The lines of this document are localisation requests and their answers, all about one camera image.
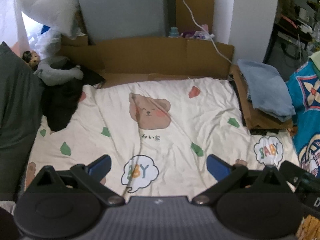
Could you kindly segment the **light blue denim pants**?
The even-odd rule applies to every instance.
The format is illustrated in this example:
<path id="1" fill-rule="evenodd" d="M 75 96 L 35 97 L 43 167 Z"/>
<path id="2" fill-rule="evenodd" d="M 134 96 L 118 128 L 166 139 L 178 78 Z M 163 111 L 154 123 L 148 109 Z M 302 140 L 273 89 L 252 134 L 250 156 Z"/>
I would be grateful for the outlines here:
<path id="1" fill-rule="evenodd" d="M 286 122 L 295 115 L 287 85 L 276 68 L 249 60 L 238 60 L 238 67 L 247 82 L 247 97 L 253 108 L 281 122 Z"/>

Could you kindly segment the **black garment under brown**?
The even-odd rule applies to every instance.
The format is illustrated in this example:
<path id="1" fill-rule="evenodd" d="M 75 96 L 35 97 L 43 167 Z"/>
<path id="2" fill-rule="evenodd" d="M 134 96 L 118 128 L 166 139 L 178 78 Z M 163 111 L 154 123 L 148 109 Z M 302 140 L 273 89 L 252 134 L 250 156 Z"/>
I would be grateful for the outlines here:
<path id="1" fill-rule="evenodd" d="M 266 135 L 268 132 L 278 134 L 281 129 L 284 129 L 279 126 L 278 122 L 275 122 L 275 118 L 260 110 L 253 109 L 252 104 L 248 100 L 244 100 L 232 75 L 229 83 L 232 85 L 239 101 L 242 124 L 248 128 L 251 135 Z"/>

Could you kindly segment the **brown folded garment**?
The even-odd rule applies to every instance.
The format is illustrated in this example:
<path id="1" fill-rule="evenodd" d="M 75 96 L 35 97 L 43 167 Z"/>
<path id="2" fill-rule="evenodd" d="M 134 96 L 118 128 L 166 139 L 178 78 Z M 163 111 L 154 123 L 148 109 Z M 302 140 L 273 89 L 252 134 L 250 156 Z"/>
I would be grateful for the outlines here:
<path id="1" fill-rule="evenodd" d="M 262 63 L 253 64 L 251 74 L 243 64 L 230 68 L 244 124 L 249 130 L 292 128 L 295 109 L 288 89 L 275 70 L 267 78 L 259 77 L 259 71 L 266 73 L 262 66 Z"/>

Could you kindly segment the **cream bear print duvet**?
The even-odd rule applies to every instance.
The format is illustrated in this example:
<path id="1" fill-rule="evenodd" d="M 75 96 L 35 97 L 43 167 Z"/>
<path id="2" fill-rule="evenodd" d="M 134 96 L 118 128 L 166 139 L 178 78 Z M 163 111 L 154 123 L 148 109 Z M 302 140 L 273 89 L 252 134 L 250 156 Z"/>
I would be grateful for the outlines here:
<path id="1" fill-rule="evenodd" d="M 298 163 L 288 131 L 252 135 L 227 80 L 148 81 L 97 89 L 86 85 L 66 128 L 43 118 L 28 161 L 26 184 L 43 166 L 67 170 L 102 155 L 112 161 L 101 179 L 132 196 L 193 198 L 216 183 L 213 154 L 253 170 Z"/>

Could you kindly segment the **teal patterned cloth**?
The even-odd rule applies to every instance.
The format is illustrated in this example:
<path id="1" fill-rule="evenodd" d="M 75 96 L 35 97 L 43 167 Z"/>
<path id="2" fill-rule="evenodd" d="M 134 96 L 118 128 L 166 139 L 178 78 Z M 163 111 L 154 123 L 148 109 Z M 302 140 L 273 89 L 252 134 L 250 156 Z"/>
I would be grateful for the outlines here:
<path id="1" fill-rule="evenodd" d="M 293 136 L 300 166 L 319 177 L 319 78 L 315 64 L 309 60 L 294 72 L 286 82 L 295 115 L 293 124 L 297 126 Z"/>

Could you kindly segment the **dark grey blanket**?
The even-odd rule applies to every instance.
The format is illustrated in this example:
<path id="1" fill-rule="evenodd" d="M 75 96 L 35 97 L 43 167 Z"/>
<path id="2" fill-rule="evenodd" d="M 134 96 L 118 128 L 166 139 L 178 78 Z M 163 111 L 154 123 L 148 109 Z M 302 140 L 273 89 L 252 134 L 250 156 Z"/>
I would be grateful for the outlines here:
<path id="1" fill-rule="evenodd" d="M 41 79 L 1 44 L 1 200 L 13 200 L 39 129 Z"/>

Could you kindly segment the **light green cloth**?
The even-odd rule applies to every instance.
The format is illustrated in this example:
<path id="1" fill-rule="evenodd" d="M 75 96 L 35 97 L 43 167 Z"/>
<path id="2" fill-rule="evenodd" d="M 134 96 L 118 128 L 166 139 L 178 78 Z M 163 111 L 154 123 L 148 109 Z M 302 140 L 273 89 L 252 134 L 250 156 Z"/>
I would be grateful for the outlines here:
<path id="1" fill-rule="evenodd" d="M 314 52 L 309 56 L 309 59 L 313 62 L 313 70 L 320 79 L 320 51 Z"/>

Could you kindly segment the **brown cardboard sheet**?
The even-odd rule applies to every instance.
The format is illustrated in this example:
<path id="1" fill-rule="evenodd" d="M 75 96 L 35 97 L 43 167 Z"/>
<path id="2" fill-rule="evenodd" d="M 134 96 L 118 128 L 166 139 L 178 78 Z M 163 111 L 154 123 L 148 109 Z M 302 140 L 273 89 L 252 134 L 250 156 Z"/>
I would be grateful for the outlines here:
<path id="1" fill-rule="evenodd" d="M 102 76 L 106 88 L 152 80 L 226 79 L 234 46 L 182 37 L 133 37 L 62 46 L 59 53 Z"/>

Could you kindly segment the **small doll head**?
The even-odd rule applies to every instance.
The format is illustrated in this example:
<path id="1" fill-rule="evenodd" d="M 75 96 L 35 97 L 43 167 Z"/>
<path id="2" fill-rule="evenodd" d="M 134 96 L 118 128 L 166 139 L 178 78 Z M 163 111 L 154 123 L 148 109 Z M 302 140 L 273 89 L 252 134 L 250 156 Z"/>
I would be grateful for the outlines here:
<path id="1" fill-rule="evenodd" d="M 33 70 L 37 70 L 37 67 L 41 61 L 39 54 L 34 50 L 27 50 L 22 55 L 23 61 Z"/>

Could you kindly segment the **detergent refill pouch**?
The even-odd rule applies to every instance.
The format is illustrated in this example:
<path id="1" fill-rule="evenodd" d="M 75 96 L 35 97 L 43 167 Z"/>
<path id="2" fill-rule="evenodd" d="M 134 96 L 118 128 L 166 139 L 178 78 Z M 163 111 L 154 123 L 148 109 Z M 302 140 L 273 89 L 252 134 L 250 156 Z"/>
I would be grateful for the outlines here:
<path id="1" fill-rule="evenodd" d="M 203 24 L 203 25 L 201 25 L 201 27 L 203 27 L 205 29 L 205 31 L 203 31 L 203 30 L 185 31 L 185 32 L 180 34 L 180 37 L 193 38 L 193 39 L 199 39 L 199 40 L 207 40 L 207 41 L 209 41 L 211 38 L 213 39 L 215 37 L 214 34 L 210 34 L 208 32 L 209 29 L 208 29 L 208 25 L 207 24 Z"/>

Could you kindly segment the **dark wooden desk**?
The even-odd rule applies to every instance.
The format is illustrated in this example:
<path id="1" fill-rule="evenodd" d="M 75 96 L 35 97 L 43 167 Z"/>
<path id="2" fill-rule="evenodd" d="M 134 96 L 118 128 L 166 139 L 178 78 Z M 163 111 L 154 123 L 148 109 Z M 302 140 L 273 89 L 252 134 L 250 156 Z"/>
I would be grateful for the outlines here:
<path id="1" fill-rule="evenodd" d="M 278 39 L 297 42 L 297 49 L 306 49 L 311 33 L 319 21 L 319 0 L 278 0 L 276 16 L 264 63 L 268 63 Z"/>

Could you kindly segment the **light blue bottle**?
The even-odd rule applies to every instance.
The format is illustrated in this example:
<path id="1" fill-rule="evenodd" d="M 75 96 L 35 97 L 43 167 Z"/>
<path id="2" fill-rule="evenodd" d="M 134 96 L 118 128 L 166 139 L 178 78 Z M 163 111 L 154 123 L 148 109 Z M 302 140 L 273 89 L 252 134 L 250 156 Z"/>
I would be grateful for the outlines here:
<path id="1" fill-rule="evenodd" d="M 168 37 L 180 37 L 180 33 L 177 27 L 171 27 L 169 30 Z"/>

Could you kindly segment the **grey wrapped box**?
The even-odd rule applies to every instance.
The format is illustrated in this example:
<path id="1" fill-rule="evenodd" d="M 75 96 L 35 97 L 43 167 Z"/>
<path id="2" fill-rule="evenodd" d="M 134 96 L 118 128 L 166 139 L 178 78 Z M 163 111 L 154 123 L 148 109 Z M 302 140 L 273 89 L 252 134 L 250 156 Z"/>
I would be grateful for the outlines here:
<path id="1" fill-rule="evenodd" d="M 167 0 L 79 0 L 89 39 L 166 36 Z"/>

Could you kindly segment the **white plastic bag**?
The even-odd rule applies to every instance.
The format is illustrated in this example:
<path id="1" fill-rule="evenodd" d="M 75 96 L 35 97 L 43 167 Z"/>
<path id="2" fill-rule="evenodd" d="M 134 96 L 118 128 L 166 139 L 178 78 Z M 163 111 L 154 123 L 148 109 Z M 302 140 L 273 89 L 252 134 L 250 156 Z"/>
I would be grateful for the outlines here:
<path id="1" fill-rule="evenodd" d="M 61 48 L 61 37 L 75 40 L 84 35 L 78 0 L 21 0 L 23 13 L 49 28 L 42 33 L 32 49 L 43 59 Z"/>

